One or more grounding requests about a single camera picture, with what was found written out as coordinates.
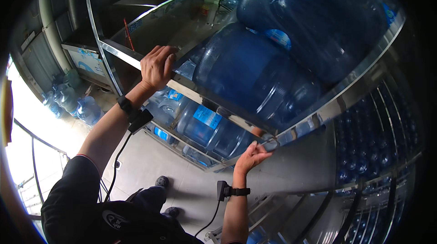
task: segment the black wire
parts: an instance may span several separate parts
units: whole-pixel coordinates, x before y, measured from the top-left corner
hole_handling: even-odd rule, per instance
[[[114,186],[114,183],[115,183],[115,176],[116,176],[116,173],[117,173],[117,160],[118,160],[118,156],[122,153],[124,147],[125,147],[126,144],[128,143],[128,140],[129,140],[129,138],[130,138],[131,136],[132,136],[132,132],[129,133],[129,136],[128,136],[128,138],[126,139],[126,141],[124,142],[122,148],[120,149],[120,152],[118,152],[117,156],[115,157],[115,161],[114,161],[114,177],[112,178],[112,183],[111,183],[111,186],[109,187],[108,192],[106,193],[106,198],[105,198],[105,201],[104,201],[104,202],[109,201],[109,194],[111,193],[111,191],[112,191],[112,187]]]
[[[195,235],[194,235],[194,237],[196,237],[202,230],[204,230],[204,229],[206,229],[213,221],[214,221],[214,219],[216,218],[216,214],[217,214],[217,211],[219,210],[219,205],[220,205],[220,200],[218,201],[218,203],[217,203],[217,208],[216,208],[216,212],[214,213],[214,216],[212,217],[212,219],[211,219],[211,221],[205,226],[205,227],[203,227],[202,229],[200,229]]]
[[[103,188],[103,190],[108,193],[108,189],[106,188],[105,183],[103,182],[103,180],[100,180],[100,186]]]

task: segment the white pipe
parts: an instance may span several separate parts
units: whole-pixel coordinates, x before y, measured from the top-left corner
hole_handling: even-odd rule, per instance
[[[53,20],[51,2],[50,0],[38,0],[38,4],[39,15],[41,16],[42,21],[42,31],[46,34],[48,44],[50,45],[59,66],[64,73],[68,73],[68,71],[71,70],[71,66],[61,47],[61,39]]]

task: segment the hand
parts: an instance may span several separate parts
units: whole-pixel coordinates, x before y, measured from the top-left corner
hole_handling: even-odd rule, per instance
[[[177,51],[176,47],[156,46],[141,59],[141,84],[145,89],[157,91],[167,84]]]
[[[252,168],[271,155],[273,155],[273,152],[267,152],[264,146],[258,144],[257,141],[253,141],[235,164],[234,174],[238,173],[246,176]]]

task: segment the white logo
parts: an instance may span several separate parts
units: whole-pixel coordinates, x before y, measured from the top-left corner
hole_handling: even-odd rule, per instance
[[[103,211],[102,217],[109,226],[116,230],[119,230],[123,223],[128,223],[126,219],[109,210]]]

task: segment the shoe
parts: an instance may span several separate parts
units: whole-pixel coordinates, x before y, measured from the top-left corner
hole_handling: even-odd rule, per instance
[[[171,216],[172,218],[177,218],[179,215],[179,208],[177,207],[170,207],[167,208],[164,213],[166,213],[167,215]]]
[[[155,186],[162,186],[164,188],[167,188],[169,184],[170,184],[170,181],[168,180],[168,178],[166,176],[160,176],[155,181]]]

